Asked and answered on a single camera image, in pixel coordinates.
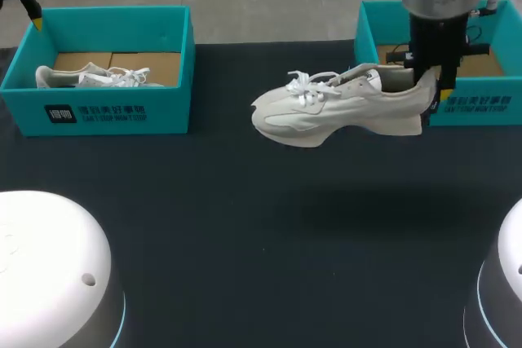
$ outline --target teal shoe box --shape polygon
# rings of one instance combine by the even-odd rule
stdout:
[[[480,30],[473,43],[491,45],[503,76],[458,77],[453,93],[431,115],[432,126],[522,125],[522,18],[510,0],[501,0],[496,14],[470,18],[468,35],[478,36]],[[378,46],[408,41],[409,13],[400,1],[361,3],[355,40],[358,64],[378,63]]]
[[[178,52],[179,78],[164,87],[37,89],[37,67],[64,52]],[[42,31],[28,27],[0,95],[24,136],[183,134],[194,61],[188,7],[44,9]]]

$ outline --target shoe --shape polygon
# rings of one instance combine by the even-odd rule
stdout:
[[[318,147],[344,126],[394,136],[421,134],[420,114],[436,92],[433,68],[416,86],[413,69],[395,65],[362,64],[341,75],[293,73],[297,78],[288,85],[252,103],[252,124],[267,138],[295,147]]]
[[[111,67],[103,69],[89,63],[77,71],[56,71],[45,65],[36,70],[36,87],[48,89],[54,87],[136,87],[162,86],[157,83],[145,83],[150,68],[131,71],[125,68]]]

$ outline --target dark table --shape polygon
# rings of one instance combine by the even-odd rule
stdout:
[[[137,346],[463,347],[462,308],[522,195],[516,127],[345,129],[317,149],[250,103],[352,42],[197,46],[190,133],[24,139],[0,111],[0,190],[75,200],[105,230]]]

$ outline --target shoe sole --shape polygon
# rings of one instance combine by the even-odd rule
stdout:
[[[374,132],[375,134],[381,134],[385,136],[417,136],[422,133],[420,116],[371,119],[365,121],[364,123],[361,122],[360,124],[350,124],[346,126],[359,126]],[[267,134],[257,127],[256,130],[264,137],[271,139],[274,142],[293,147],[314,148],[321,146],[331,134],[333,134],[336,130],[340,130],[344,127],[345,126],[330,127],[320,133],[302,138],[284,138],[281,136],[275,136],[273,134]]]

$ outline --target white shoelace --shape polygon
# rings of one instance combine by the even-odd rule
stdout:
[[[339,91],[334,90],[333,87],[326,85],[326,83],[320,81],[315,83],[319,77],[338,77],[338,73],[317,73],[310,77],[307,73],[300,71],[292,71],[289,75],[295,74],[297,77],[292,80],[286,89],[295,97],[299,98],[299,103],[305,107],[313,105],[316,101],[323,102],[325,95],[340,95]]]
[[[123,74],[115,73],[113,70],[123,72]],[[125,82],[126,86],[137,86],[142,85],[147,81],[147,74],[150,72],[150,68],[142,68],[133,71],[125,68],[111,67],[107,71],[112,73],[110,77],[113,79],[108,86],[115,86],[122,81]]]

